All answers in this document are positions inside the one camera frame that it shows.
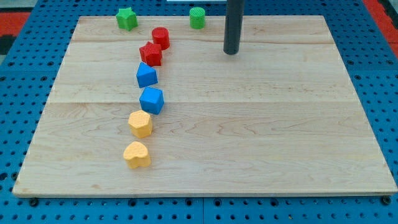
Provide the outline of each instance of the plastic block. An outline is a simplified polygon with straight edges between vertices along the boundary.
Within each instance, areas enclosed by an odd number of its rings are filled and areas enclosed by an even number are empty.
[[[153,44],[147,42],[143,47],[139,48],[141,60],[149,66],[161,66],[162,65],[162,46],[160,44]]]
[[[123,158],[130,169],[147,167],[150,165],[148,149],[141,142],[131,143],[123,153]]]
[[[170,47],[169,31],[164,27],[157,27],[152,30],[152,39],[154,44],[160,44],[162,50]]]
[[[189,10],[189,24],[192,29],[202,29],[205,27],[206,12],[202,7],[193,7]]]
[[[152,114],[159,114],[164,104],[163,91],[156,88],[145,87],[139,98],[139,102],[142,110]]]
[[[152,134],[152,119],[150,114],[139,110],[130,114],[130,130],[137,138],[144,138]]]
[[[137,71],[137,81],[139,88],[157,83],[156,70],[149,65],[141,62]]]
[[[131,7],[119,9],[119,12],[116,14],[116,20],[120,29],[130,31],[138,26],[137,15],[132,11]]]

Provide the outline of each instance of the wooden board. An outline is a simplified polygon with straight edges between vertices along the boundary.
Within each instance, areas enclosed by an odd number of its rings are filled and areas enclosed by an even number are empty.
[[[223,53],[224,17],[81,17],[14,186],[18,197],[266,197],[397,191],[322,16],[244,18],[241,49]],[[165,106],[137,140],[138,48],[157,26],[171,47],[156,67]]]

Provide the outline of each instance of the blue pegboard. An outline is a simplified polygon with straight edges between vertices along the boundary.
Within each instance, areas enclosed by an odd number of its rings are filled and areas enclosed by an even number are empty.
[[[19,199],[11,194],[79,16],[224,15],[224,4],[39,0],[0,67],[0,223],[398,223],[398,197]],[[324,15],[398,180],[398,62],[360,0],[246,0],[246,15]]]

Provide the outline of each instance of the red cylinder block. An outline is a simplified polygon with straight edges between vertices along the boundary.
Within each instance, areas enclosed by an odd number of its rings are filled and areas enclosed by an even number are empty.
[[[154,44],[160,44],[162,50],[170,47],[169,31],[164,27],[157,27],[152,30],[152,39]]]

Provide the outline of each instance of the green block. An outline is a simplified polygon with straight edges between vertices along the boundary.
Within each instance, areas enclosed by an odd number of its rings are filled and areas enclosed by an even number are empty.
[[[120,29],[130,31],[138,26],[137,15],[132,11],[131,7],[119,9],[119,12],[116,14],[116,20]]]
[[[192,29],[202,29],[205,26],[206,12],[202,7],[193,7],[189,10],[189,24]]]

